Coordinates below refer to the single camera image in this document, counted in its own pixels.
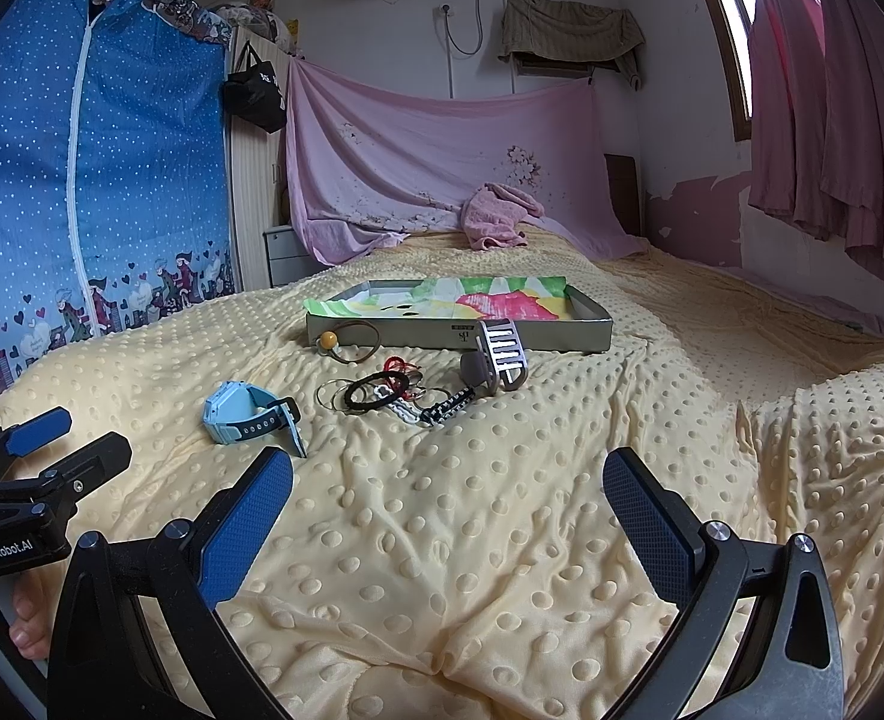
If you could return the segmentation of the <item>person's left hand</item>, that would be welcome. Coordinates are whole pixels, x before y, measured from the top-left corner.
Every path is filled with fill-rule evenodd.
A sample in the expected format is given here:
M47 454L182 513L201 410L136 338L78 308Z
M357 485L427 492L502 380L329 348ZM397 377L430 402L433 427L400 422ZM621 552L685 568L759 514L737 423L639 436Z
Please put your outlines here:
M24 572L15 580L12 608L14 621L10 622L9 637L15 649L26 660L46 660L51 647L51 624L43 582L35 571Z

